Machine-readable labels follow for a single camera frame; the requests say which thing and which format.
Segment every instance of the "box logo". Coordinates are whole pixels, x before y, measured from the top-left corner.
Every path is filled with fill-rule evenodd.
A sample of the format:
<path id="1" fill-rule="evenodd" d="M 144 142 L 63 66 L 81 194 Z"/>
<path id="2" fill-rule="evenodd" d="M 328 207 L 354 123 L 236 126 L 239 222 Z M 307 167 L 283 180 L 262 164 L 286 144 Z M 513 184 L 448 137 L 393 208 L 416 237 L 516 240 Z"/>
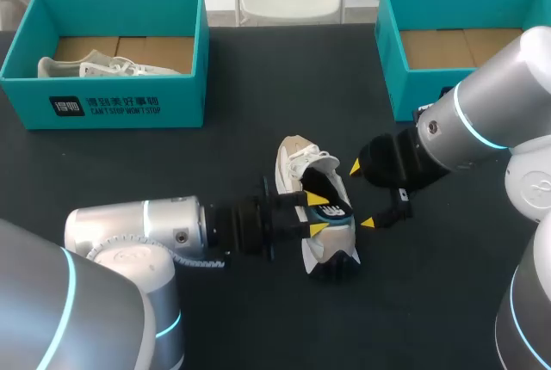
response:
<path id="1" fill-rule="evenodd" d="M 50 96 L 57 116 L 84 116 L 84 109 L 76 96 Z"/>

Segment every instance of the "table surface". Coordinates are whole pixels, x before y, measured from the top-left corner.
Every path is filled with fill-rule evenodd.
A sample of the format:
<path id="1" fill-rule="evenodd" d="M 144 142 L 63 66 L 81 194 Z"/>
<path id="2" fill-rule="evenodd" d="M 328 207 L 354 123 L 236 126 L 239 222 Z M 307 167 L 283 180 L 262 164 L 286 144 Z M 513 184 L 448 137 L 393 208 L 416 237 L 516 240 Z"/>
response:
<path id="1" fill-rule="evenodd" d="M 12 37 L 0 34 L 0 59 Z M 259 174 L 274 186 L 277 147 L 298 133 L 341 159 L 363 220 L 387 191 L 346 174 L 398 129 L 373 25 L 213 28 L 202 129 L 27 132 L 0 95 L 0 218 L 62 244 L 74 208 L 235 199 Z M 185 368 L 500 369 L 495 313 L 536 228 L 507 200 L 507 160 L 421 191 L 391 230 L 358 229 L 362 268 L 340 283 L 309 279 L 299 242 L 272 263 L 179 268 Z"/>

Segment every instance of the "white robotic arm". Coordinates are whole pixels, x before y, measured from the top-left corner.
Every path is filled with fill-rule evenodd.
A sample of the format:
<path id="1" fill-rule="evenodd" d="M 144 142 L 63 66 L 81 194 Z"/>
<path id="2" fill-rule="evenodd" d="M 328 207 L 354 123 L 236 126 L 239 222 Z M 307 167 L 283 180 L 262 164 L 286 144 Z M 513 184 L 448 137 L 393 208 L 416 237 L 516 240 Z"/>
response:
<path id="1" fill-rule="evenodd" d="M 551 370 L 551 28 L 524 32 L 427 108 L 418 124 L 364 146 L 351 172 L 390 188 L 393 206 L 363 225 L 412 216 L 408 193 L 509 149 L 505 188 L 540 223 L 496 319 L 505 370 Z"/>

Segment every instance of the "sneaker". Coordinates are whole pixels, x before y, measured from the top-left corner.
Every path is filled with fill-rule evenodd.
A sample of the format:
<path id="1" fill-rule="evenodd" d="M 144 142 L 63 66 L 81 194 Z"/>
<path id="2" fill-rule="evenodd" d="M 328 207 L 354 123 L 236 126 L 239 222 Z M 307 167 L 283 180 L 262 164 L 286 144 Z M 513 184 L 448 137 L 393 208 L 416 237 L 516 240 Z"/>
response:
<path id="1" fill-rule="evenodd" d="M 42 58 L 38 62 L 38 77 L 101 77 L 101 76 L 151 76 L 178 75 L 177 71 L 149 65 L 138 65 L 132 60 L 111 58 L 92 50 L 84 59 L 76 62 L 59 62 Z"/>
<path id="2" fill-rule="evenodd" d="M 277 153 L 275 185 L 279 194 L 307 191 L 328 201 L 315 207 L 295 208 L 301 222 L 320 227 L 314 237 L 302 240 L 308 274 L 326 274 L 324 266 L 340 269 L 343 264 L 360 264 L 352 207 L 335 171 L 339 164 L 338 159 L 298 135 L 287 136 Z"/>

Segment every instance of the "shoe box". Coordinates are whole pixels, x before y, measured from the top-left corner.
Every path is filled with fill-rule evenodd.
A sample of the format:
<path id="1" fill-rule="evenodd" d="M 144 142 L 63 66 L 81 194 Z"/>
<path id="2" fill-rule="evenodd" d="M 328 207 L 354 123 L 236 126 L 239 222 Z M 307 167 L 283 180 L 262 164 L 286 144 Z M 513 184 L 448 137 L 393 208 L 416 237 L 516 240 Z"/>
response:
<path id="1" fill-rule="evenodd" d="M 200 127 L 208 43 L 204 0 L 31 0 L 0 84 L 27 129 Z M 181 74 L 37 77 L 93 49 Z"/>
<path id="2" fill-rule="evenodd" d="M 551 0 L 380 0 L 375 39 L 394 119 L 412 120 L 541 25 L 551 26 Z"/>

